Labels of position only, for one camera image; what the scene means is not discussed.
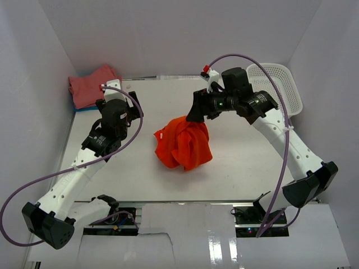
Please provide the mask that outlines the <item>orange t shirt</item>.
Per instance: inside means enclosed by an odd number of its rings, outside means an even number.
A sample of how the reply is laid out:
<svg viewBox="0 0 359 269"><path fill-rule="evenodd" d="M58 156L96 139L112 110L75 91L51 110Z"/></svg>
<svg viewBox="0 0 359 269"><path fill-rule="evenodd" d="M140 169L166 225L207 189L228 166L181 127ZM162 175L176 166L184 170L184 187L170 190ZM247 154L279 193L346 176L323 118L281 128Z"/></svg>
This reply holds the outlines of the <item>orange t shirt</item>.
<svg viewBox="0 0 359 269"><path fill-rule="evenodd" d="M170 169L181 166L184 171L191 171L213 159L205 123L189 122L182 116L172 119L154 137L155 154Z"/></svg>

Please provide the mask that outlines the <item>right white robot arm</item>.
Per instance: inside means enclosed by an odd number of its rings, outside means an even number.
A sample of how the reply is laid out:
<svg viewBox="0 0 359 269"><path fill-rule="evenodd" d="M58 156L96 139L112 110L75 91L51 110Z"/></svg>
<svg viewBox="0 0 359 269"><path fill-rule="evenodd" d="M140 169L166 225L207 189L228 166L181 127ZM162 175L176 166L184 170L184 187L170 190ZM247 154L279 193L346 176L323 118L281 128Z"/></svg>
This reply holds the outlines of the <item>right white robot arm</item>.
<svg viewBox="0 0 359 269"><path fill-rule="evenodd" d="M328 189L338 172L337 165L324 162L286 126L284 110L267 91L252 87L244 69L236 67L218 73L205 67L200 76L208 85L193 93L187 121L202 123L222 112L236 112L269 141L292 176L293 180L279 191L269 191L254 201L257 222L267 223L274 211L288 206L302 208Z"/></svg>

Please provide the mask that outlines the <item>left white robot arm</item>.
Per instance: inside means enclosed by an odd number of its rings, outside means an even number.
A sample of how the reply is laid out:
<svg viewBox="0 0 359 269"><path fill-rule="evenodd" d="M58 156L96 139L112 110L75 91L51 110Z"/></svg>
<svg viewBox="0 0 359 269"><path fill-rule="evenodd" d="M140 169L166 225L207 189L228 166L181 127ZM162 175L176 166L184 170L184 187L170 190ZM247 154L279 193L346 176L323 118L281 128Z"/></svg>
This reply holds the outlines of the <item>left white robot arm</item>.
<svg viewBox="0 0 359 269"><path fill-rule="evenodd" d="M71 207L92 177L109 159L125 149L132 121L143 120L143 111L134 91L105 87L104 98L96 101L101 114L81 144L71 167L60 174L53 187L36 203L28 202L21 213L33 235L53 249L63 248L76 229L94 222L114 223L118 219L117 201L100 195L78 210Z"/></svg>

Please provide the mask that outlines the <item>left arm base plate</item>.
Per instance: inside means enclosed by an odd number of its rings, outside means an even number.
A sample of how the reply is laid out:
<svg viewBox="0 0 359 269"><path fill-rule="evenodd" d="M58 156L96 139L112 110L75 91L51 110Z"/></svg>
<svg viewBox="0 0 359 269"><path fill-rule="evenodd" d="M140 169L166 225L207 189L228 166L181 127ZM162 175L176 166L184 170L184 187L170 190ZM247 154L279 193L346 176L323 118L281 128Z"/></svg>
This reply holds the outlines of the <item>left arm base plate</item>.
<svg viewBox="0 0 359 269"><path fill-rule="evenodd" d="M118 211L127 211L128 213L120 213L109 220L87 226L84 228L83 235L137 236L138 231L130 215L132 215L137 225L140 226L142 209L120 207Z"/></svg>

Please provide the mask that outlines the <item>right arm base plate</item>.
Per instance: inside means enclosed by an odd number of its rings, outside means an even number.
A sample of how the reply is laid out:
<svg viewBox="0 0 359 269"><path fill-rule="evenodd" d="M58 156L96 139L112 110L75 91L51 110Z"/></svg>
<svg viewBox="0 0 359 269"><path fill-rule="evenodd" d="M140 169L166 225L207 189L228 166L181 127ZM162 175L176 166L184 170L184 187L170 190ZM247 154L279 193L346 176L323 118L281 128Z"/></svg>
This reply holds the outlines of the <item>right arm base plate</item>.
<svg viewBox="0 0 359 269"><path fill-rule="evenodd" d="M234 206L231 211L234 216L236 237L237 238L255 238L260 229L265 213L260 213L257 209L251 206ZM275 237L289 237L287 225L287 217L281 210L270 213L266 224L275 220L272 225L266 230L261 237L275 238Z"/></svg>

